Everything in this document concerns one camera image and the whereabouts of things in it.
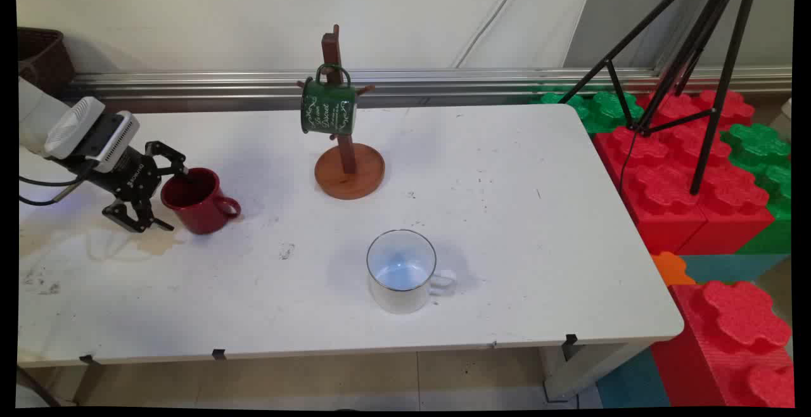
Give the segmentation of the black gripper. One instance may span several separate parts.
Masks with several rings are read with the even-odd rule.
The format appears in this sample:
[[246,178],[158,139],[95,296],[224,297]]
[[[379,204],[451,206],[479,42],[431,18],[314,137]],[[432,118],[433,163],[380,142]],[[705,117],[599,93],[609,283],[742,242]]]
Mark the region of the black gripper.
[[[157,168],[154,157],[163,157],[170,165]],[[174,231],[174,226],[154,216],[153,207],[148,200],[153,197],[160,185],[160,178],[164,176],[177,176],[183,181],[190,181],[185,160],[185,154],[165,143],[148,141],[144,154],[128,146],[113,169],[100,172],[95,168],[85,180],[117,197],[113,203],[104,207],[102,214],[118,226],[132,233],[143,233],[152,227]],[[134,217],[129,215],[126,202],[134,202],[130,203]]]

